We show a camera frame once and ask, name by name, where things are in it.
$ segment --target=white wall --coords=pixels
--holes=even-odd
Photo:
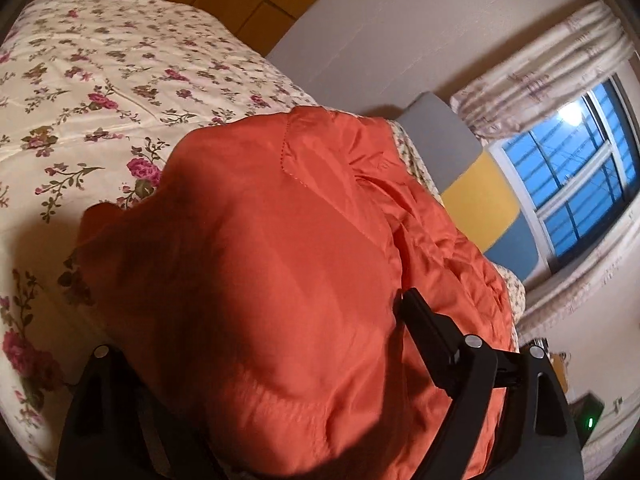
[[[269,59],[319,103],[394,116],[504,60],[584,0],[318,0]]]
[[[570,386],[593,390],[606,404],[640,388],[640,253],[633,254],[604,288],[546,336],[552,350],[567,351]]]

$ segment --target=bed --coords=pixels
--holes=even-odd
[[[73,253],[82,212],[150,196],[197,127],[297,105],[316,102],[202,10],[162,0],[24,9],[0,50],[0,412],[43,475],[54,477],[73,385],[106,341]],[[439,199],[407,133],[390,125],[408,171]],[[524,289],[498,270],[517,319]]]

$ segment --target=metal screw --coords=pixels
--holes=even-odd
[[[545,351],[539,346],[532,346],[529,353],[536,359],[542,359],[545,356]]]
[[[109,347],[107,345],[98,346],[98,348],[94,350],[94,356],[96,356],[98,359],[102,359],[108,353],[109,353]]]
[[[480,348],[482,346],[482,339],[477,335],[470,334],[465,337],[465,343],[467,346],[471,346],[471,348]]]

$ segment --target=window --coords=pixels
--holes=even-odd
[[[500,149],[512,165],[514,178],[506,171],[508,178],[519,180],[512,184],[552,271],[596,242],[640,186],[638,141],[615,80]]]

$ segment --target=curtain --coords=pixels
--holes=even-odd
[[[633,52],[599,0],[457,92],[450,106],[484,143],[513,137],[611,77]]]

